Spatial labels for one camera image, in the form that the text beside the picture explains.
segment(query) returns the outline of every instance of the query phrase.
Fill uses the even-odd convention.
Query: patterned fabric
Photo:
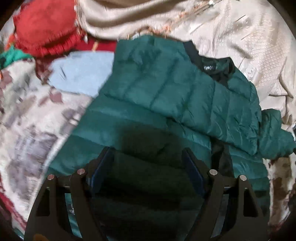
[[[78,21],[92,36],[117,40],[144,26],[162,30],[179,21],[182,11],[193,13],[207,5],[203,0],[78,0]]]
[[[8,219],[12,218],[12,226],[18,228],[24,233],[26,228],[26,222],[24,221],[23,217],[16,211],[14,204],[12,201],[4,194],[5,190],[3,188],[3,184],[0,182],[0,199],[4,203],[5,208],[8,212],[10,212],[10,216],[7,217]]]
[[[0,98],[2,196],[22,217],[23,228],[47,166],[91,101],[86,95],[42,85],[34,68],[34,62],[17,61],[0,81],[10,80]]]
[[[201,15],[187,20],[172,35],[192,38],[202,55],[230,56],[256,86],[260,101],[280,95],[276,90],[285,86],[275,84],[290,52],[292,34],[279,13],[267,1],[224,0],[205,15],[213,19],[201,22],[206,18]],[[197,29],[185,32],[185,26]]]
[[[41,80],[42,84],[47,84],[48,78],[50,74],[52,73],[50,69],[51,63],[58,58],[63,58],[66,56],[66,53],[64,55],[58,55],[58,56],[52,56],[48,55],[43,58],[35,58],[35,73],[38,79]]]

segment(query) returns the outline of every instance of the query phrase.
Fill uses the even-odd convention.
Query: light blue cloth
[[[52,62],[48,83],[62,91],[96,97],[112,72],[113,60],[113,52],[72,52]]]

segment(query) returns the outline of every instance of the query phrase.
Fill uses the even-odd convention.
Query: jacket sleeve
[[[296,142],[292,134],[281,129],[280,111],[263,110],[259,129],[259,154],[263,158],[274,160],[292,154],[294,148],[296,148]]]

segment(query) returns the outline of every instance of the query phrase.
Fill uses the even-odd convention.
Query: green cloth
[[[182,240],[202,201],[184,171],[181,152],[190,148],[211,167],[210,138],[229,146],[235,177],[247,176],[268,212],[269,180],[262,157],[291,154],[296,147],[293,137],[280,129],[279,111],[261,111],[255,86],[230,58],[200,58],[215,69],[197,68],[181,42],[153,36],[119,41],[112,75],[50,164],[48,174],[70,175],[104,146],[117,150],[104,197],[96,199],[102,205],[100,217],[108,213],[122,221],[113,224],[113,230],[134,216],[134,222],[169,230]],[[228,88],[219,78],[227,80]],[[152,203],[162,198],[172,212],[145,202],[133,204],[118,193],[145,194]],[[167,221],[161,218],[164,213]],[[126,232],[136,232],[132,226]]]
[[[0,70],[11,65],[15,61],[28,58],[32,58],[32,56],[11,46],[7,51],[0,54]]]

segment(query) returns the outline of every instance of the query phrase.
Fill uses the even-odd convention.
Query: quilted panel
[[[145,161],[183,168],[181,152],[189,147],[210,166],[209,137],[140,106],[102,95],[89,106],[80,123],[72,135]]]
[[[182,43],[153,36],[120,41],[116,51],[100,94],[150,109],[250,155],[257,152],[260,107],[253,104],[259,100],[253,100],[253,84],[238,70],[228,76],[227,89],[190,62]]]

